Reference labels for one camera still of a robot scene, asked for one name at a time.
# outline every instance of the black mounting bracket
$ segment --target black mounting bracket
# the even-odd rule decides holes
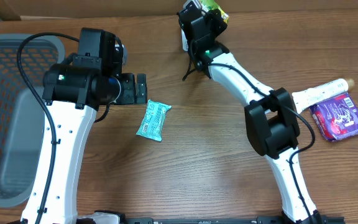
[[[313,214],[314,224],[345,224],[344,217],[331,218],[319,213]],[[152,218],[126,218],[127,224],[294,224],[287,220],[285,216],[258,217],[258,218],[215,218],[215,219],[164,219],[156,220]],[[309,224],[309,220],[303,220],[297,224]]]
[[[226,30],[219,9],[204,12],[198,9],[194,2],[190,2],[182,11],[178,12],[179,25],[186,35],[189,46],[189,56],[199,71],[208,72],[208,64],[213,58],[229,53],[229,49],[216,41],[216,37]]]
[[[82,28],[77,54],[73,66],[97,68],[107,77],[122,72],[124,49],[116,47],[116,36],[110,32]]]
[[[145,74],[123,73],[117,79],[121,84],[121,93],[118,99],[112,103],[113,105],[134,105],[147,102]]]
[[[282,212],[282,223],[283,224],[345,224],[345,218],[344,217],[327,217],[326,215],[321,215],[317,210],[313,212],[310,218],[307,218],[303,221],[298,220],[296,222],[293,222],[291,219],[289,219],[284,212]]]
[[[244,108],[248,140],[261,156],[278,159],[281,152],[298,145],[296,137],[300,130],[296,116],[283,106],[293,110],[290,94],[280,88],[271,91],[269,97],[251,101]],[[277,115],[268,120],[265,114],[267,110],[277,111]]]

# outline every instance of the wood grain surface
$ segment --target wood grain surface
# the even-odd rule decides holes
[[[358,9],[358,0],[217,0],[216,2],[229,14],[234,12]],[[184,3],[184,0],[4,0],[0,1],[0,17],[4,21],[11,21],[29,17],[172,16],[183,9]]]
[[[128,49],[124,72],[146,73],[149,97],[172,105],[163,141],[136,136],[145,105],[114,106],[86,143],[78,212],[128,217],[252,218],[279,215],[282,201],[269,165],[251,148],[240,104],[200,73],[186,82],[188,55],[175,16],[0,22],[0,34],[61,32],[82,27],[118,35]],[[300,91],[346,77],[358,106],[358,9],[231,14],[218,38],[253,76],[274,89]],[[66,53],[77,43],[62,39]],[[327,142],[317,133],[301,167],[318,210],[358,223],[358,136]],[[310,141],[301,126],[300,146]],[[0,223],[19,219],[25,204],[0,208]]]

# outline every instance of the wooden table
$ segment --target wooden table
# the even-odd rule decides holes
[[[218,39],[253,76],[274,89],[300,91],[353,78],[358,106],[358,9],[231,14]],[[172,105],[163,141],[136,136],[145,105],[115,106],[92,127],[78,184],[78,212],[116,210],[129,217],[252,218],[279,215],[282,201],[269,165],[251,148],[240,104],[218,83],[194,73],[181,49],[176,16],[0,22],[0,34],[82,27],[118,35],[128,49],[124,72],[146,73],[149,98]],[[77,43],[62,39],[66,53]],[[301,167],[319,211],[358,223],[358,136],[327,142],[317,131]],[[301,126],[300,146],[310,141]],[[0,208],[0,223],[24,208]]]

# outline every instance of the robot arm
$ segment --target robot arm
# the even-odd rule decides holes
[[[215,41],[215,38],[227,27],[219,10],[203,12],[197,1],[188,1],[178,16],[182,32],[188,42],[188,53],[196,68],[224,86],[245,108],[248,139],[252,147],[266,158],[273,170],[282,196],[285,216],[292,223],[305,220],[308,222],[309,215],[296,189],[288,162],[290,156],[298,150],[296,137],[299,136],[299,127],[296,117],[287,110],[282,110],[281,106],[272,103],[269,97],[257,93],[248,82],[265,96],[271,95],[281,105],[293,108],[289,94],[284,89],[273,91],[272,88],[256,80],[238,64],[225,46]],[[240,71],[248,82],[230,66]],[[265,113],[269,111],[278,111],[278,116],[267,120]],[[304,198],[309,213],[314,214],[317,212],[316,206],[308,194],[297,154],[292,161],[301,197]]]
[[[213,63],[232,65],[239,69],[244,75],[246,75],[248,79],[266,95],[270,94],[269,91],[272,91],[270,87],[261,84],[261,82],[246,72],[237,63],[233,54],[231,53],[222,54],[214,58]],[[263,98],[263,96],[256,93],[237,72],[231,70],[230,68],[212,65],[209,66],[208,69],[211,78],[224,86],[241,102],[244,107],[248,106],[251,101],[258,101]],[[283,202],[283,212],[293,222],[296,222],[297,220],[306,220],[308,218],[308,214],[306,213],[306,210],[296,190],[290,170],[290,164],[288,163],[290,156],[297,150],[297,147],[295,149],[287,149],[286,151],[283,151],[279,154],[278,159],[272,159],[268,155],[264,155],[273,170],[278,189],[280,190]],[[302,196],[306,201],[309,212],[313,214],[313,212],[316,210],[316,205],[312,202],[306,188],[305,181],[303,180],[298,154],[294,156],[293,163],[293,169],[295,171],[296,180],[302,192]]]
[[[122,73],[125,63],[126,50],[114,34],[83,28],[78,53],[65,63],[52,65],[45,73],[42,98],[54,122],[56,153],[51,160],[52,129],[45,115],[37,173],[21,223],[76,223],[78,178],[85,143],[99,106],[142,104],[147,99],[145,75],[138,74],[135,83],[134,74]],[[52,178],[45,189],[50,167]],[[40,209],[45,196],[45,208]],[[80,220],[94,222],[119,224],[120,218],[117,214],[99,212]]]

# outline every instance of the purple snack package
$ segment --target purple snack package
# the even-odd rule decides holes
[[[358,134],[358,109],[348,93],[311,106],[310,113],[328,141]]]

